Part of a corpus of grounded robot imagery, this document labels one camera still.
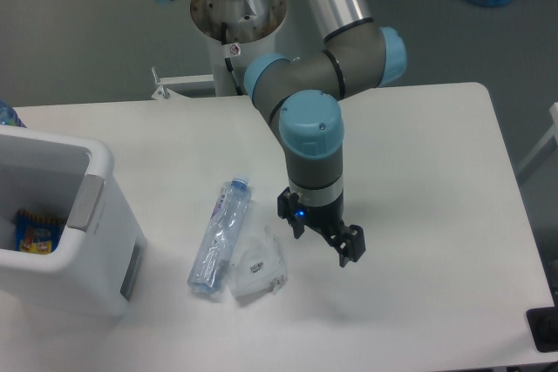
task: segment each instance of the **black object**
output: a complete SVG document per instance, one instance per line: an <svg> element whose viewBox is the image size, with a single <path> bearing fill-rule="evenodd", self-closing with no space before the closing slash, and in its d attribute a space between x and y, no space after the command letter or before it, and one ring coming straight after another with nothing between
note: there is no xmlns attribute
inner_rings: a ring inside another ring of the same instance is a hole
<svg viewBox="0 0 558 372"><path fill-rule="evenodd" d="M542 353L558 351L558 308L533 308L527 311L534 345Z"/></svg>
<svg viewBox="0 0 558 372"><path fill-rule="evenodd" d="M288 187L277 198L279 218L289 222L295 238L303 235L304 226L310 227L337 250L340 267L358 261L366 251L364 231L355 225L347 227L341 219L343 194L330 204L318 207L305 206L298 199L298 193L292 193Z"/></svg>

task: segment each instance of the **white table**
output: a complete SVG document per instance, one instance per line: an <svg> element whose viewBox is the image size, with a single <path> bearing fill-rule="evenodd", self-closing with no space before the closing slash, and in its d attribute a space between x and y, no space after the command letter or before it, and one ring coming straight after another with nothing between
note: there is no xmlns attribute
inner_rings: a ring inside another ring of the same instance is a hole
<svg viewBox="0 0 558 372"><path fill-rule="evenodd" d="M18 109L31 128L105 141L149 240L118 320L0 293L2 371L434 371L551 362L525 312L552 305L487 91L380 89L342 103L345 215L367 251L345 269L276 217L280 146L246 98ZM195 297L187 275L220 183L251 178L245 233L270 225L276 296Z"/></svg>

